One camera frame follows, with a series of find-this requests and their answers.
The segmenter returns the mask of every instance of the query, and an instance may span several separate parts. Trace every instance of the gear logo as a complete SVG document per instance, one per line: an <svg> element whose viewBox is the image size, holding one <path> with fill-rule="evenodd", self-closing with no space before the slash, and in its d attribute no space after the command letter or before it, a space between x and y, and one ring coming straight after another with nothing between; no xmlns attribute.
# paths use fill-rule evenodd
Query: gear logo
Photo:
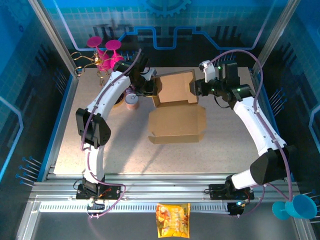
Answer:
<svg viewBox="0 0 320 240"><path fill-rule="evenodd" d="M145 10L150 14L155 14L157 17L167 16L173 17L174 14L180 14L181 10L185 10L187 4L191 0L139 0Z"/></svg>
<svg viewBox="0 0 320 240"><path fill-rule="evenodd" d="M7 6L12 17L18 23L27 20L32 12L28 0L2 0L2 4Z"/></svg>

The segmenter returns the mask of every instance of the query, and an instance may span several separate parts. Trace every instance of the cable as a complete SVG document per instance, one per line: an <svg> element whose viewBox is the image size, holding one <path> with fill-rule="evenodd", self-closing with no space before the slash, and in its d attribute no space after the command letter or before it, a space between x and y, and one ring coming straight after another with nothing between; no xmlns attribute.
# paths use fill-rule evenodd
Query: cable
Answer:
<svg viewBox="0 0 320 240"><path fill-rule="evenodd" d="M97 200L98 200L98 199L95 199L95 200L93 201L93 203L94 203L95 205L98 205L98 206L104 206L104 207L105 207L105 205L104 205L104 204L102 204L102 203L97 203Z"/></svg>
<svg viewBox="0 0 320 240"><path fill-rule="evenodd" d="M246 216L246 215L249 215L249 214L253 213L253 212L257 209L257 207L259 207L259 206L260 206L260 204L262 203L262 200L263 200L263 199L264 199L264 197L265 197L265 192L266 192L265 186L263 186L263 185L262 185L262 195L261 195L261 198L260 198L259 202L258 202L258 203L257 203L257 205L255 205L255 207L254 207L254 208L252 208L250 211L248 211L248 212L246 212L246 213L242 214L242 215L241 215L241 217L243 217L243 216Z"/></svg>
<svg viewBox="0 0 320 240"><path fill-rule="evenodd" d="M281 194L285 200L289 200L289 198L282 192L279 190L279 188L277 188L275 185L271 184L271 183L267 183L266 185L270 186L270 187L273 187L279 194Z"/></svg>
<svg viewBox="0 0 320 240"><path fill-rule="evenodd" d="M76 181L74 182L74 184L73 184L73 186L72 186L74 190L78 190L78 189L75 188L75 185L77 184L77 182L79 182L79 181L81 181L81 180L82 180L82 178L81 178L81 179L78 179L78 180L76 180Z"/></svg>
<svg viewBox="0 0 320 240"><path fill-rule="evenodd" d="M260 115L258 108L257 108L257 101L258 101L258 96L260 94L260 91L262 89L263 86L263 81L264 81L264 74L263 74L263 68L261 63L259 62L259 60L256 58L256 56L254 56L251 52L246 51L246 50L242 50L242 49L233 49L233 50L229 50L229 51L225 51L224 53L216 56L214 59L212 59L208 65L210 65L211 63L213 63L214 61L218 60L219 58L221 58L224 55L230 54L230 53L245 53L248 54L250 57L252 57L255 62L258 64L259 66L259 70L260 70L260 84L258 87L258 90L256 92L256 95L254 97L253 100L253 109L254 112L256 113L258 119L260 120L260 122L262 123L262 125L264 126L264 128L266 129L266 131L268 132L268 134L270 135L270 137L272 138L272 141L275 143L276 147L279 149L281 156L283 158L283 162L284 162L284 166L285 166L285 171L286 171L286 176L287 176L287 180L288 180L288 190L289 190L289 202L292 202L293 199L293 191L292 191L292 181L291 181L291 174L290 174L290 168L289 168L289 163L286 157L286 154L284 152L284 150L282 149L282 147L280 146L279 142L277 141L274 133L271 131L271 129L269 128L269 126L267 125L267 123L265 122L265 120L262 118L262 116Z"/></svg>
<svg viewBox="0 0 320 240"><path fill-rule="evenodd" d="M250 203L250 194L248 194L247 191L244 191L244 193L245 193L245 195L247 195L247 197L248 197L248 201L249 201L248 204L249 204L249 203Z"/></svg>
<svg viewBox="0 0 320 240"><path fill-rule="evenodd" d="M110 192L111 191L111 188L109 187L107 190L105 190L103 193L100 194L100 196L98 198L101 198L103 197L104 195L107 194L107 192Z"/></svg>
<svg viewBox="0 0 320 240"><path fill-rule="evenodd" d="M96 109L98 108L98 105L102 99L102 97L105 95L105 93L108 91L108 89L113 86L119 79L121 79L124 75L126 75L132 68L133 66L136 64L140 54L141 54L141 48L139 49L138 51L138 54L137 56L135 57L134 61L132 62L132 64L123 72L121 73L119 76L117 76L111 83L109 83L109 85L107 85L105 87L105 89L103 90L103 92L100 94L100 96L98 97L97 101L96 101L96 104L95 106L93 107L92 109L92 112L90 113L89 115L89 118L88 120L86 121L86 124L85 124L85 127L84 127L84 131L83 131L83 135L82 135L82 139L81 139L81 146L80 146L80 149L81 151L84 151L84 150L88 150L88 153L87 153L87 159L86 159L86 164L87 164L87 168L88 168L88 171L90 172L90 175L93 177L93 179L95 179L98 183L102 184L102 185L107 185L107 186L119 186L119 187L123 187L123 192L121 193L120 197L114 202L113 205L111 205L111 207L109 207L106 211L102 212L102 213L98 213L96 215L91 215L92 218L99 218L99 217L102 217L103 215L107 214L110 210L112 210L115 205L117 205L117 203L122 199L122 197L124 196L124 194L126 193L126 190L127 190L127 187L124 185L124 184L114 184L114 183L106 183L106 182L103 182L103 181L100 181L99 179L96 178L96 176L91 172L91 168L90 168L90 161L89 161L89 158L90 158L90 152L91 152L91 147L87 147L87 148L84 148L84 144L85 144L85 140L86 140L86 135L87 135L87 131L88 131L88 128L89 128L89 124L93 118L93 115L96 111Z"/></svg>
<svg viewBox="0 0 320 240"><path fill-rule="evenodd" d="M218 103L218 100L217 100L216 95L214 95L214 100L215 100L216 104L218 104L218 106L219 106L220 108L222 108L222 109L228 109L228 108L230 108L230 106L221 106L221 105Z"/></svg>
<svg viewBox="0 0 320 240"><path fill-rule="evenodd" d="M95 229L94 225L93 225L93 221L92 221L92 217L90 214L88 214L89 217L87 218L87 222L88 222L88 226L91 230L92 233L94 233L95 238L91 237L91 239L97 239L97 240L106 240L106 236L101 236L100 235L100 231L97 231L97 229Z"/></svg>
<svg viewBox="0 0 320 240"><path fill-rule="evenodd" d="M148 72L150 72L150 67L149 67L149 69L148 69L148 71L147 71L147 72L140 73L140 75L146 75Z"/></svg>
<svg viewBox="0 0 320 240"><path fill-rule="evenodd" d="M214 193L214 192L223 192L224 190L226 190L225 187L222 188L222 189L219 189L219 190L212 190L212 189L207 188L207 189L205 189L205 190L203 191L203 193L205 193L205 194L210 194L210 193Z"/></svg>

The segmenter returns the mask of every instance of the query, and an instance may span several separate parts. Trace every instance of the open cardboard box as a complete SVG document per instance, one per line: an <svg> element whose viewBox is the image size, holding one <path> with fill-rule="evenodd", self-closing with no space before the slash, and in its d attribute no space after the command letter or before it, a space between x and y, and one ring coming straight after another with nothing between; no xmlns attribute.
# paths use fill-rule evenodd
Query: open cardboard box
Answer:
<svg viewBox="0 0 320 240"><path fill-rule="evenodd" d="M207 126L206 109L198 105L193 69L156 76L156 109L149 114L148 129L153 144L198 143Z"/></svg>

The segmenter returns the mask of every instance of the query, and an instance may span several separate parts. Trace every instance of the blue cup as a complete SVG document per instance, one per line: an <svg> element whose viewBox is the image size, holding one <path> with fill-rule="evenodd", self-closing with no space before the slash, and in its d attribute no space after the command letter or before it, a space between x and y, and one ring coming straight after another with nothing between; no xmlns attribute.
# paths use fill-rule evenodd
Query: blue cup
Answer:
<svg viewBox="0 0 320 240"><path fill-rule="evenodd" d="M297 195L292 201L286 203L278 201L272 205L273 214L281 220L290 216L298 219L313 219L317 213L315 202L306 195Z"/></svg>

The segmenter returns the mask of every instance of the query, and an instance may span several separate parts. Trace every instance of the small canister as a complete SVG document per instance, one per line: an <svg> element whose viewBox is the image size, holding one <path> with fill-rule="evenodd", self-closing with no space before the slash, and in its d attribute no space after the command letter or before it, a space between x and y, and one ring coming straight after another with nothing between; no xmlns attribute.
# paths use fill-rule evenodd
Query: small canister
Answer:
<svg viewBox="0 0 320 240"><path fill-rule="evenodd" d="M130 93L125 97L125 104L127 109L135 110L139 107L138 96L134 93Z"/></svg>

